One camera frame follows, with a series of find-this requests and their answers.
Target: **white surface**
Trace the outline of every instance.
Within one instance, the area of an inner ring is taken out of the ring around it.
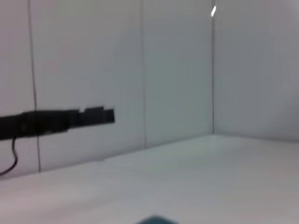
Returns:
[[[210,0],[144,0],[147,146],[212,131]]]
[[[0,1],[0,116],[34,109],[26,0]],[[17,140],[19,166],[8,176],[38,171],[36,139]],[[11,142],[0,142],[0,171],[13,163]]]
[[[299,2],[219,2],[216,132],[299,140]]]
[[[6,224],[296,224],[299,143],[221,136],[0,183]]]
[[[139,0],[31,0],[38,109],[115,107],[116,124],[40,138],[42,170],[144,148]]]

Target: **black cable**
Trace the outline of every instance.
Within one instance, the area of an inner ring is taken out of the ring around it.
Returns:
[[[19,158],[18,158],[18,154],[17,152],[15,151],[15,140],[16,138],[13,138],[13,141],[12,141],[12,145],[11,145],[11,149],[12,149],[12,152],[13,152],[13,155],[14,155],[14,163],[12,164],[12,166],[4,171],[2,171],[0,173],[0,176],[4,176],[6,174],[8,174],[9,172],[11,172],[18,164],[18,161],[19,161]]]

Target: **black connector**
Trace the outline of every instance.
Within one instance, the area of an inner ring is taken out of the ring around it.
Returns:
[[[114,110],[32,111],[0,118],[0,140],[67,132],[70,128],[115,123]]]

